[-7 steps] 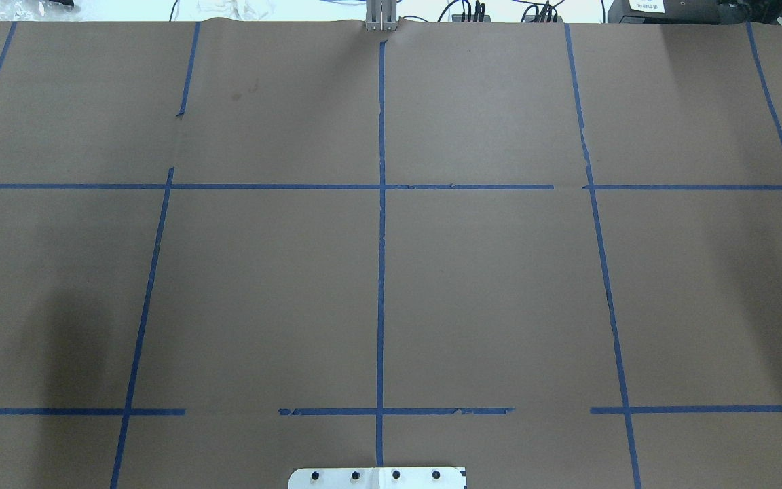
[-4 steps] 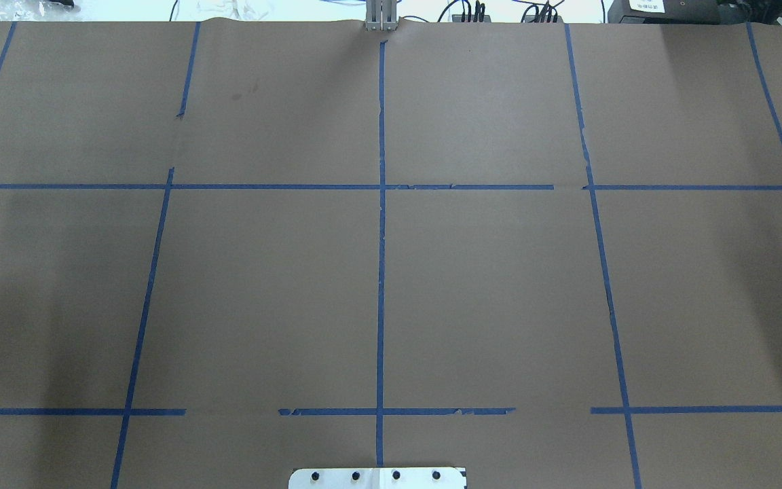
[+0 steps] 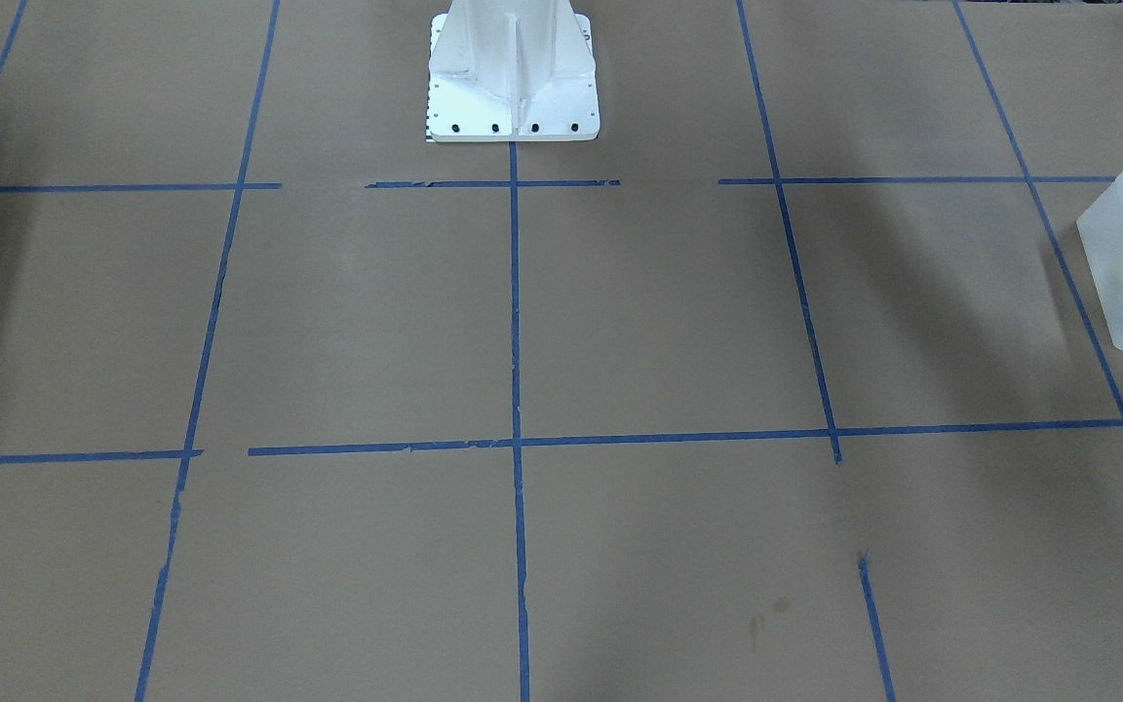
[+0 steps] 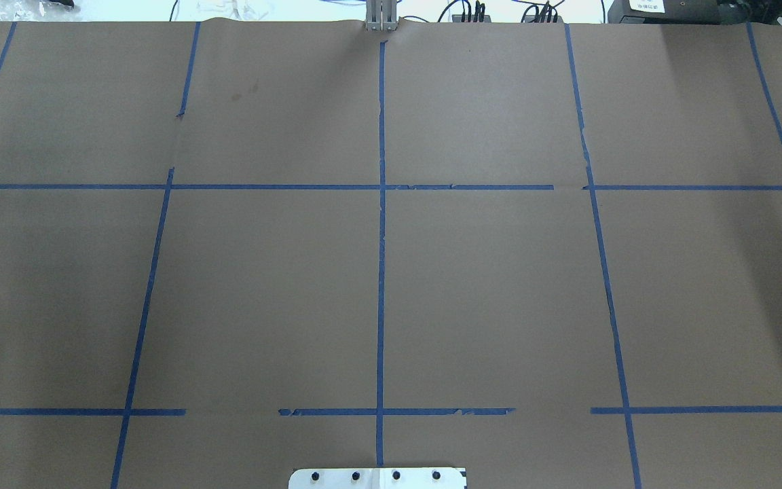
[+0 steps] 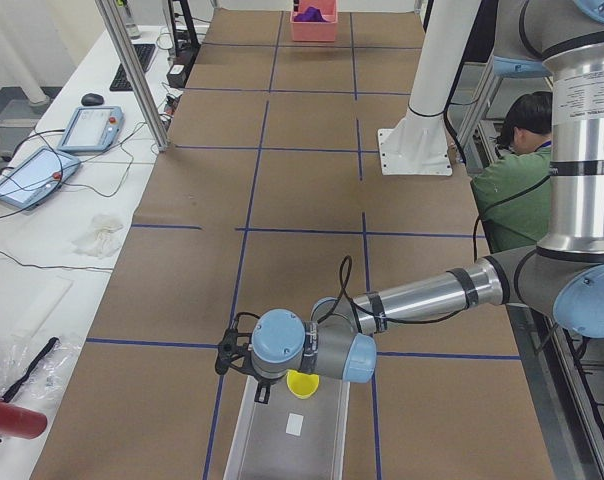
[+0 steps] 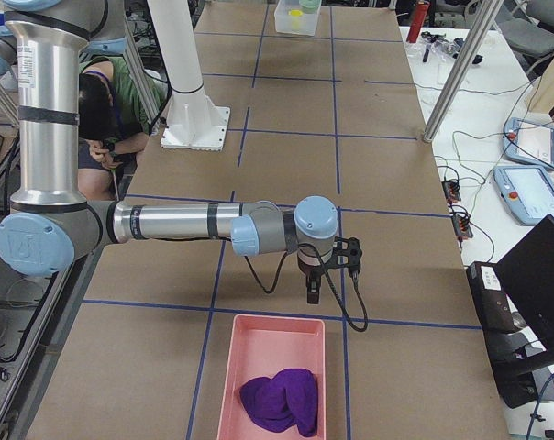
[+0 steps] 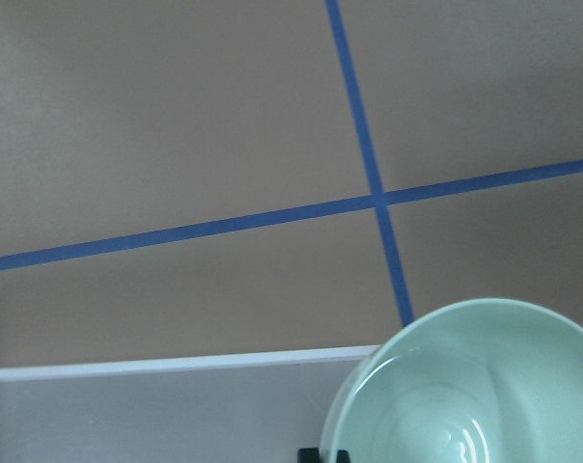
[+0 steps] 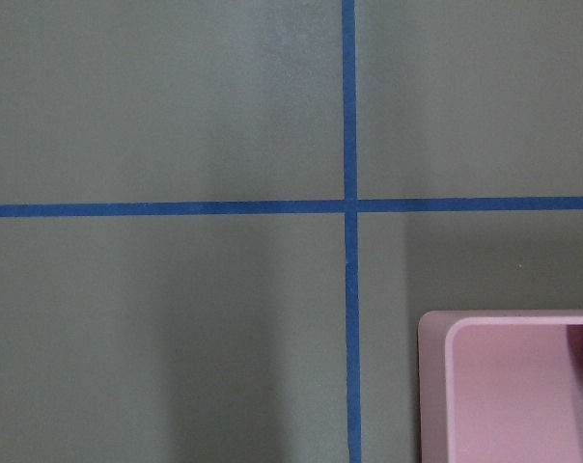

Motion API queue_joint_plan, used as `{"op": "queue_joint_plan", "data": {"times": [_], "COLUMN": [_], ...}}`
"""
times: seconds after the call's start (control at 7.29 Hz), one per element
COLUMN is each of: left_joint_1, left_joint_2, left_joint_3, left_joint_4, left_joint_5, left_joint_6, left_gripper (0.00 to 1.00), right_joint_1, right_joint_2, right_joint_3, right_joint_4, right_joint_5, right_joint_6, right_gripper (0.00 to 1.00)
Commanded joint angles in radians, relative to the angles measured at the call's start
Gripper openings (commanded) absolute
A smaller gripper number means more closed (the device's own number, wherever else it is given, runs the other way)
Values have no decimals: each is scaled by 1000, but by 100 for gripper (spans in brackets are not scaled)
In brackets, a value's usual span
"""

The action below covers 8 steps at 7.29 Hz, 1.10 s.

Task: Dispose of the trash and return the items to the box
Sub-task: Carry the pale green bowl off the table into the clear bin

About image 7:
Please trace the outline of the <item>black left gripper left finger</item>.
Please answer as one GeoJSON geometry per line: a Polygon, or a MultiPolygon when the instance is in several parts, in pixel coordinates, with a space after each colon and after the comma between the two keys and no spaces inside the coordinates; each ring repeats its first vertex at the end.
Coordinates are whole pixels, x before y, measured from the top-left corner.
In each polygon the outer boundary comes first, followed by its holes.
{"type": "Polygon", "coordinates": [[[296,453],[297,463],[320,463],[318,448],[301,448],[296,453]]]}

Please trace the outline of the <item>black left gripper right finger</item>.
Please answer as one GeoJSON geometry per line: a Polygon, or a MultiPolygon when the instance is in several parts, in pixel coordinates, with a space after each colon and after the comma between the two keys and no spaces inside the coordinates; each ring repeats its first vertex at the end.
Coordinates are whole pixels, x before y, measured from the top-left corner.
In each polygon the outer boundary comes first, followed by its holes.
{"type": "Polygon", "coordinates": [[[350,463],[349,453],[345,449],[339,449],[337,451],[336,463],[350,463]]]}

